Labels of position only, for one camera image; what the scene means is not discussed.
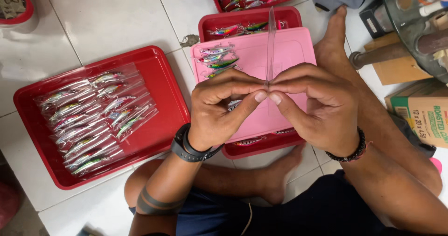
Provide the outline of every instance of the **finger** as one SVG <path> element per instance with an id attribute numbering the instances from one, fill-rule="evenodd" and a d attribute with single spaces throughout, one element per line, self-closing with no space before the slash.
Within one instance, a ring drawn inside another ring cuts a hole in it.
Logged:
<path id="1" fill-rule="evenodd" d="M 211 85 L 211 84 L 218 84 L 225 81 L 232 81 L 232 80 L 239 80 L 239 81 L 248 81 L 248 82 L 254 82 L 263 84 L 264 80 L 252 77 L 248 75 L 247 73 L 244 73 L 240 70 L 237 70 L 236 68 L 228 69 L 217 76 L 206 80 L 202 82 L 204 85 Z"/>
<path id="2" fill-rule="evenodd" d="M 297 132 L 306 130 L 310 117 L 289 96 L 282 92 L 272 92 L 269 98 L 275 102 L 280 113 L 294 126 Z"/>
<path id="3" fill-rule="evenodd" d="M 266 98 L 267 93 L 264 90 L 258 90 L 249 94 L 241 101 L 238 107 L 226 115 L 227 121 L 233 124 L 238 124 L 239 127 Z"/>
<path id="4" fill-rule="evenodd" d="M 314 98 L 327 106 L 338 107 L 350 101 L 351 95 L 343 85 L 313 77 L 302 77 L 285 80 L 270 86 L 270 91 L 280 91 L 289 94 L 306 93 L 308 98 Z"/>
<path id="5" fill-rule="evenodd" d="M 337 82 L 340 81 L 340 78 L 333 75 L 332 73 L 324 70 L 321 67 L 315 66 L 310 63 L 302 63 L 293 67 L 290 67 L 277 75 L 275 79 L 270 81 L 269 84 L 276 84 L 278 82 L 282 82 L 285 80 L 292 80 L 300 77 L 315 77 L 322 80 L 328 80 Z"/>
<path id="6" fill-rule="evenodd" d="M 222 99 L 226 99 L 234 94 L 250 94 L 257 90 L 262 90 L 263 85 L 246 81 L 229 81 L 221 84 L 196 88 L 193 93 L 206 104 L 214 105 Z"/>

